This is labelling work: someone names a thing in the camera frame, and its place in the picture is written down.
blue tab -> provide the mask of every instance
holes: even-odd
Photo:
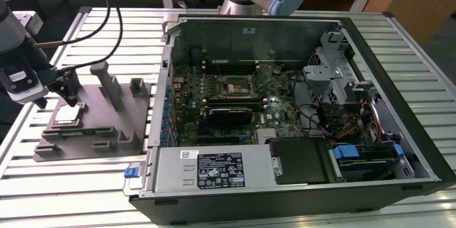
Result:
[[[359,158],[359,152],[355,145],[340,145],[334,149],[336,159]]]
[[[124,178],[140,177],[140,168],[127,168],[123,173]]]
[[[404,155],[404,150],[399,144],[395,144],[395,150],[399,156]]]
[[[342,159],[343,158],[343,152],[340,151],[339,147],[336,147],[334,149],[334,154],[335,154],[336,159]]]

floor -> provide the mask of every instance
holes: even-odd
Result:
[[[122,7],[163,7],[162,0],[118,0]],[[223,0],[188,0],[190,7],[216,8]],[[82,6],[106,6],[104,0],[18,0],[8,2],[12,10],[34,10],[46,21],[43,29],[36,36],[36,41],[62,40]],[[442,30],[426,46],[424,50],[435,60],[450,79],[456,83],[456,18],[451,18]],[[52,57],[55,50],[46,50]],[[14,103],[0,90],[0,143],[15,122],[22,105]]]

slotted aluminum surface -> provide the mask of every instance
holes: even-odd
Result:
[[[132,77],[156,83],[163,17],[180,12],[184,13],[182,10],[123,9],[126,39],[110,59],[110,73],[118,76],[120,83]],[[215,14],[216,11],[187,13]],[[116,13],[111,15],[110,24],[92,39],[58,50],[54,62],[59,66],[96,60],[111,51],[119,34]],[[456,168],[455,89],[407,33],[392,25],[395,20],[382,13],[298,12],[295,15],[352,18],[440,152]],[[106,9],[100,8],[90,14],[79,14],[66,38],[87,35],[99,27],[104,16]],[[83,84],[98,83],[88,68],[79,70],[79,77]],[[144,160],[144,155],[40,163],[32,160],[40,133],[56,106],[56,95],[50,95],[48,100],[46,110],[26,105],[0,147],[0,227],[158,227],[135,210],[123,194],[123,170],[130,163]],[[454,189],[406,199],[368,213],[194,224],[191,227],[455,227]]]

motherboard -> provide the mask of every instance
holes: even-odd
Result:
[[[250,72],[179,65],[174,88],[179,146],[263,144],[304,135],[290,91],[296,70],[256,64]]]

power supply label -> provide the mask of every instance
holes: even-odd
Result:
[[[199,155],[199,188],[246,187],[242,153]]]

